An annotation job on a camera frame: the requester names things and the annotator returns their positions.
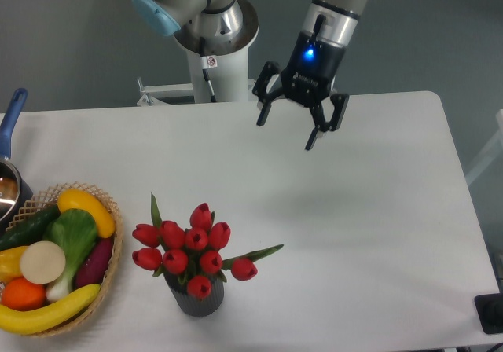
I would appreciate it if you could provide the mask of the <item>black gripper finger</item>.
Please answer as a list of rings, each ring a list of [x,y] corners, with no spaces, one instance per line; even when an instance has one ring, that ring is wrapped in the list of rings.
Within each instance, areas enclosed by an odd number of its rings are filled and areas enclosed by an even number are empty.
[[[282,86],[272,90],[280,74],[279,64],[275,61],[267,61],[252,88],[252,94],[258,98],[258,106],[260,107],[259,117],[256,122],[259,127],[266,123],[272,103],[283,94]]]
[[[309,107],[314,121],[314,129],[311,131],[305,146],[307,151],[310,151],[314,147],[319,136],[340,128],[349,99],[350,95],[347,93],[334,93],[329,97],[333,105],[333,113],[329,121],[325,119],[322,101],[316,101],[313,106]]]

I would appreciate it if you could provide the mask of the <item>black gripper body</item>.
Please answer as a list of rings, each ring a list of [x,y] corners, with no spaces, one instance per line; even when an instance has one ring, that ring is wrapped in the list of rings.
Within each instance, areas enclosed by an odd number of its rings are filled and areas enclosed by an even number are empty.
[[[284,96],[307,108],[320,104],[332,89],[345,51],[299,33],[289,62],[281,72]]]

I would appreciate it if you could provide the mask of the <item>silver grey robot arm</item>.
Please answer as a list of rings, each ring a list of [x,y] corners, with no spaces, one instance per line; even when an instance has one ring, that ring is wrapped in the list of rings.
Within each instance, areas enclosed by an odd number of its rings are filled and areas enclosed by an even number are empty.
[[[257,12],[247,0],[131,0],[154,31],[174,37],[189,62],[197,103],[258,99],[263,125],[271,105],[285,98],[310,111],[311,149],[337,130],[349,97],[334,88],[336,72],[368,0],[311,0],[285,67],[268,61],[248,80],[248,50],[259,32]]]

